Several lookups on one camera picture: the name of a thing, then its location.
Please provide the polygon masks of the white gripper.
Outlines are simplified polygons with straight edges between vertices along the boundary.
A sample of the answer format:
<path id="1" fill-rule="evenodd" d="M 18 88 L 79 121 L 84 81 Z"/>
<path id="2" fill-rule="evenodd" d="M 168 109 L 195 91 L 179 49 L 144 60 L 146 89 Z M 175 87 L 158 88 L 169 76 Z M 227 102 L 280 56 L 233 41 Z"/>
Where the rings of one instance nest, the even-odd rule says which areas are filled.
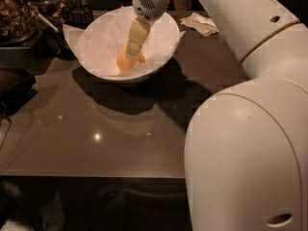
<path id="1" fill-rule="evenodd" d="M 134 60 L 141 52 L 142 45 L 151 29 L 148 17 L 161 16 L 165 12 L 168 2 L 169 0 L 132 0 L 133 8 L 138 16 L 131 22 L 125 52 L 128 59 Z"/>

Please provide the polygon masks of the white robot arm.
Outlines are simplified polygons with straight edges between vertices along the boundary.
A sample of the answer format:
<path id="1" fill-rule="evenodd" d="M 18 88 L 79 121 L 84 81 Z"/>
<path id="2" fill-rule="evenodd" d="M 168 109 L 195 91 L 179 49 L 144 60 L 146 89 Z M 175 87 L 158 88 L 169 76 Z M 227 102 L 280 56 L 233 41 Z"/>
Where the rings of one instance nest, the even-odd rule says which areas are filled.
<path id="1" fill-rule="evenodd" d="M 185 140 L 193 231 L 307 231 L 307 27 L 277 0 L 199 0 L 248 79 Z"/>

